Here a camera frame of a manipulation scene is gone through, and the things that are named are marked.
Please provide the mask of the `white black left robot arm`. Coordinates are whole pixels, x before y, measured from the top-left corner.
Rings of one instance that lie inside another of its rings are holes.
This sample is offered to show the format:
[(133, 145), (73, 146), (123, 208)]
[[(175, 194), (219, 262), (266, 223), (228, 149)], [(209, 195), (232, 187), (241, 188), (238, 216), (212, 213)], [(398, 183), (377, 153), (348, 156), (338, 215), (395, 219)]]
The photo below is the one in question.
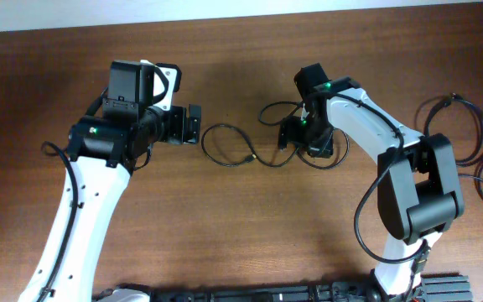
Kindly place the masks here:
[(201, 109), (172, 99), (177, 65), (115, 60), (104, 91), (70, 128), (68, 144), (52, 148), (65, 166), (60, 205), (22, 301), (91, 301), (98, 259), (112, 215), (138, 159), (156, 143), (196, 144)]

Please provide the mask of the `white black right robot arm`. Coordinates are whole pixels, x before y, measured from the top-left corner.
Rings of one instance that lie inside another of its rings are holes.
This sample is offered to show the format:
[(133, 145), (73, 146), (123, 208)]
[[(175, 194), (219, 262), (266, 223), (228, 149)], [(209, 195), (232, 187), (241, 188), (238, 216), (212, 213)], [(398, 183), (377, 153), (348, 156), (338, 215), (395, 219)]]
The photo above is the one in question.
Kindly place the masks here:
[(352, 138), (376, 163), (372, 193), (388, 237), (382, 255), (365, 252), (377, 266), (362, 284), (335, 283), (348, 301), (412, 301), (434, 244), (463, 215), (465, 203), (450, 141), (441, 133), (412, 130), (376, 105), (350, 77), (331, 80), (320, 64), (293, 78), (302, 113), (281, 123), (278, 146), (293, 144), (313, 158), (333, 153), (333, 133)]

